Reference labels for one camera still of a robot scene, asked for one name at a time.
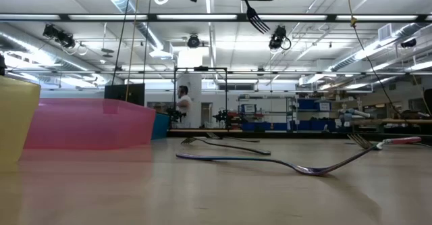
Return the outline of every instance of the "fork tines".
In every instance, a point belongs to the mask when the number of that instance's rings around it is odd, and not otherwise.
[[[367,141],[365,138],[360,136],[359,134],[348,134],[348,138],[351,141],[354,141],[357,145],[361,146],[363,149],[368,149],[372,147],[373,144]]]
[[[181,144],[182,145],[190,144],[190,143],[192,143],[194,141],[196,141],[196,138],[194,138],[194,137],[188,137],[188,138],[184,139]]]
[[[209,138],[211,139],[220,139],[219,136],[217,136],[215,133],[213,132],[208,132],[207,135],[209,136]]]
[[[256,12],[255,15],[251,17],[248,16],[248,20],[252,24],[252,26],[254,26],[259,32],[264,34],[270,31],[270,27],[268,27],[268,25],[266,25],[264,21],[262,21],[261,18],[259,18]]]

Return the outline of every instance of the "yellow cup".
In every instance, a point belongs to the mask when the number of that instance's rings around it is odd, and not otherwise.
[[[0,76],[0,166],[19,160],[41,86]]]

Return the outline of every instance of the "fork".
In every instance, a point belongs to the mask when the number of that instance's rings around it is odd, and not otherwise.
[[[207,135],[209,136],[210,139],[213,139],[213,140],[232,139],[232,140],[245,141],[245,142],[250,142],[250,143],[259,143],[260,142],[260,141],[244,140],[244,139],[239,139],[239,138],[234,138],[234,137],[229,137],[229,136],[220,137],[220,136],[217,136],[213,132],[207,132]]]
[[[202,141],[202,142],[204,142],[204,143],[206,143],[208,145],[214,145],[214,146],[217,146],[217,147],[227,147],[227,148],[240,149],[240,150],[245,150],[245,151],[252,151],[254,153],[258,153],[258,154],[261,154],[261,155],[271,155],[271,152],[270,151],[266,151],[266,150],[253,149],[253,148],[247,148],[247,147],[237,147],[237,146],[232,146],[232,145],[215,144],[215,143],[210,143],[210,142],[207,142],[207,141],[204,141],[202,139],[195,138],[195,137],[186,138],[185,140],[182,141],[182,145],[187,145],[187,144],[190,144],[190,143],[192,143],[194,141]]]
[[[244,0],[248,10],[246,11],[246,16],[248,17],[249,22],[252,26],[255,27],[259,32],[266,33],[270,31],[270,27],[268,27],[262,20],[259,18],[258,13],[249,5],[249,1]]]
[[[348,138],[351,141],[354,141],[357,145],[361,146],[363,149],[368,149],[371,147],[375,147],[375,150],[382,150],[383,145],[385,144],[411,144],[411,145],[421,145],[425,147],[430,147],[428,145],[418,143],[421,141],[420,137],[412,136],[412,137],[404,137],[404,138],[395,138],[395,139],[385,139],[382,140],[380,143],[374,145],[371,142],[367,141],[365,138],[360,136],[359,134],[348,134]]]
[[[193,155],[188,153],[176,153],[176,157],[184,158],[184,159],[193,159],[193,160],[201,160],[201,161],[217,161],[217,160],[234,160],[234,161],[266,161],[266,162],[273,162],[277,164],[281,164],[284,166],[287,166],[289,168],[292,168],[293,170],[309,176],[322,176],[324,174],[327,174],[333,170],[336,170],[340,167],[345,166],[346,164],[349,164],[350,162],[354,161],[355,159],[358,159],[359,157],[363,156],[364,154],[368,153],[369,151],[372,151],[377,145],[373,145],[372,147],[369,147],[368,149],[357,153],[356,155],[348,158],[347,160],[341,161],[338,164],[325,167],[325,168],[309,168],[309,167],[303,167],[295,164],[291,164],[289,162],[277,160],[277,159],[269,159],[269,158],[256,158],[256,157],[217,157],[217,156],[203,156],[203,155]]]

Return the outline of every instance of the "pink translucent container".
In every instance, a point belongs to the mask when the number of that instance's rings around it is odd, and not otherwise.
[[[120,149],[150,143],[156,112],[113,99],[41,99],[25,149]]]

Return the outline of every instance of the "wire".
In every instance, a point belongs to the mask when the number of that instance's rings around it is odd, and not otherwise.
[[[147,14],[150,14],[150,8],[151,8],[151,0],[148,0],[148,11],[147,11]],[[149,38],[149,25],[150,25],[150,22],[147,22],[147,27],[146,27],[146,43],[144,44],[144,70],[142,71],[142,83],[144,84],[144,99],[143,99],[144,104],[146,102],[146,93],[145,93],[144,79],[146,78],[147,42],[149,41],[148,40],[148,38]]]
[[[375,71],[375,69],[373,68],[373,64],[372,61],[369,59],[369,56],[366,53],[365,48],[363,47],[363,43],[360,40],[360,37],[358,36],[357,33],[357,29],[356,29],[356,23],[357,23],[357,19],[354,17],[354,14],[352,13],[352,7],[351,7],[351,0],[348,0],[348,6],[350,8],[350,13],[351,13],[351,27],[353,27],[354,32],[356,33],[356,37],[358,40],[358,43],[360,43],[360,46],[362,47],[362,50],[364,52],[364,54],[366,55],[367,61],[369,61],[370,65],[371,65],[371,69],[375,75],[375,77],[377,77],[379,84],[381,85],[381,87],[383,88],[383,92],[385,94],[385,96],[387,97],[387,99],[389,100],[389,103],[391,105],[391,108],[393,108],[393,110],[403,119],[405,120],[405,122],[409,125],[408,121],[406,120],[406,118],[404,118],[404,116],[402,116],[402,114],[394,107],[393,101],[390,99],[390,96],[387,94],[387,91],[385,90],[384,84],[382,83],[381,79],[379,78],[377,72]]]
[[[128,81],[126,83],[126,101],[128,101],[129,97],[129,81],[130,81],[130,69],[132,68],[132,56],[134,53],[134,43],[135,43],[135,23],[136,23],[136,14],[138,13],[138,0],[135,2],[135,17],[134,17],[134,30],[132,31],[132,45],[130,47],[130,59],[129,59],[129,71],[128,71]]]
[[[111,82],[111,86],[114,85],[115,73],[117,72],[117,64],[119,63],[120,47],[122,46],[122,39],[123,39],[123,33],[124,33],[124,24],[126,23],[126,16],[128,15],[128,8],[129,8],[129,0],[126,1],[126,9],[124,10],[123,25],[121,26],[119,48],[117,50],[117,57],[115,58],[114,74],[113,74],[113,80]]]

